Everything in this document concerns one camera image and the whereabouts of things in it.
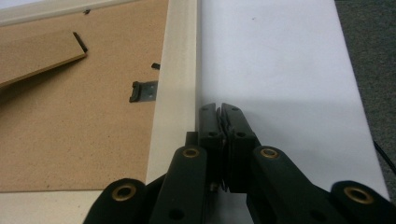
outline cork board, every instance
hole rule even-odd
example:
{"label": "cork board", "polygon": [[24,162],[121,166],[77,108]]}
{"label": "cork board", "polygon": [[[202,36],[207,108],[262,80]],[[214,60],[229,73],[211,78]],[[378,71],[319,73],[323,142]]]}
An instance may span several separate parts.
{"label": "cork board", "polygon": [[71,31],[37,35],[0,44],[0,87],[83,58]]}
{"label": "cork board", "polygon": [[145,180],[154,102],[128,102],[158,79],[167,1],[146,0],[0,27],[0,44],[77,32],[87,57],[0,89],[0,191],[103,189]]}

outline clamp jaw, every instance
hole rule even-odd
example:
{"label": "clamp jaw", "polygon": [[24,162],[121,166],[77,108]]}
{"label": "clamp jaw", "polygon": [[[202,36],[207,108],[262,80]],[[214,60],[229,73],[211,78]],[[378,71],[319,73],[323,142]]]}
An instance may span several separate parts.
{"label": "clamp jaw", "polygon": [[396,223],[396,207],[360,183],[337,182],[331,192],[313,185],[284,152],[260,144],[238,107],[205,105],[199,119],[166,175],[113,182],[84,223],[205,223],[219,187],[246,193],[255,224]]}

